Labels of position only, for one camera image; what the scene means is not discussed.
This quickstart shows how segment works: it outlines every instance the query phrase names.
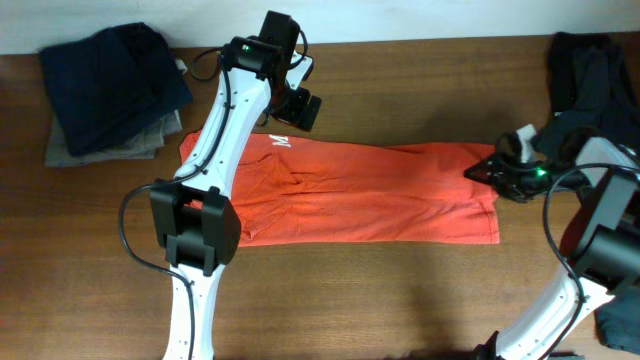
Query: orange shirt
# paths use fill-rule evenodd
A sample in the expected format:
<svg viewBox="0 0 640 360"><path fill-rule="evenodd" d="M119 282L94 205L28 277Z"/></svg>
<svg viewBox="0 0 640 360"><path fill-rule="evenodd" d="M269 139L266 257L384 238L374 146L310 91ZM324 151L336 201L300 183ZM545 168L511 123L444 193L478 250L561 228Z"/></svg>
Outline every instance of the orange shirt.
<svg viewBox="0 0 640 360"><path fill-rule="evenodd" d="M180 146L183 161L199 134ZM492 152L480 144L374 147L252 134L231 197L240 246L497 244L496 193L462 175Z"/></svg>

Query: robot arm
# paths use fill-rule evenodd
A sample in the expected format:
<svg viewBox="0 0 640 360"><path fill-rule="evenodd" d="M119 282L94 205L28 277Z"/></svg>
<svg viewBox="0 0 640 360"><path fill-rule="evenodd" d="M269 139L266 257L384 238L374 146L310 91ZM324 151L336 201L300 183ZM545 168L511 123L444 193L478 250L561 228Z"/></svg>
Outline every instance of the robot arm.
<svg viewBox="0 0 640 360"><path fill-rule="evenodd" d="M615 167L605 168L637 166L602 138L590 139L576 164L574 171L583 172L594 189L567 227L560 252L582 289L578 289L568 270L559 266L553 281L534 304L513 325L479 346L472 359L546 358L587 315L638 281L638 176Z"/></svg>
<svg viewBox="0 0 640 360"><path fill-rule="evenodd" d="M260 36L236 37L224 46L219 57L224 78L213 108L194 150L175 173L186 180L152 190L158 242L166 249L170 270L188 280L193 294L192 319L183 281L173 278L166 360L187 359L190 348L193 360L213 358L217 288L241 230L230 203L233 178L256 121L266 113L302 130L313 125L321 100L300 87L313 59L294 51L299 32L289 16L269 12ZM188 205L193 200L202 202L202 210Z"/></svg>

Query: folded gray cloth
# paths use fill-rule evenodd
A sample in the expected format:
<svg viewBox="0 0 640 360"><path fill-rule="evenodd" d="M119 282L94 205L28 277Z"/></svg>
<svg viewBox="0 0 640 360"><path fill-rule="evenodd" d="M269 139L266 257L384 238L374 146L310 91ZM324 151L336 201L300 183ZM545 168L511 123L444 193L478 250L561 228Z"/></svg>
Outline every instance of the folded gray cloth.
<svg viewBox="0 0 640 360"><path fill-rule="evenodd" d="M122 145L82 156L71 156L60 123L54 115L44 165L47 167L67 167L115 159L153 159L155 150L164 146L164 136L175 134L181 130L180 114L176 110L160 117Z"/></svg>

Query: wooden table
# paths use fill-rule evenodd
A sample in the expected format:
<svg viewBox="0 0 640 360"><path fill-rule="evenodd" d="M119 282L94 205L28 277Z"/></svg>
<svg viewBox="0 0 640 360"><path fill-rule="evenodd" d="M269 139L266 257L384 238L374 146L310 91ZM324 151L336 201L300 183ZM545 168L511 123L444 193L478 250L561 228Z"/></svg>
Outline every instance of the wooden table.
<svg viewBox="0 0 640 360"><path fill-rule="evenodd" d="M640 91L640 36L619 35ZM376 145L492 143L549 114L549 37L313 45L307 87L323 98L310 134ZM179 50L190 60L198 49ZM52 111L36 56L0 57L0 358L159 359L170 280L135 264L116 212L131 188L171 177L177 146L200 128L216 84L187 78L186 130L153 161L43 166ZM238 251L223 274L214 322L219 359L381 359L471 349L508 326L551 279L541 201L497 202L502 243L322 244ZM556 236L572 196L553 206ZM163 263L148 200L131 204L128 235ZM589 317L562 343L589 359L632 359L598 344Z"/></svg>

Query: folded navy shirt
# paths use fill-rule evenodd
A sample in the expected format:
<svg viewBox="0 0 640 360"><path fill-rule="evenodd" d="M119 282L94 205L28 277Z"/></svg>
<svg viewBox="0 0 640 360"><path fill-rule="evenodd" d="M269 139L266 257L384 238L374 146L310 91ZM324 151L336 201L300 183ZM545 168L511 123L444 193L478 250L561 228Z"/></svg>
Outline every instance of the folded navy shirt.
<svg viewBox="0 0 640 360"><path fill-rule="evenodd" d="M144 23L45 48L40 62L71 155L122 144L192 101L166 41Z"/></svg>

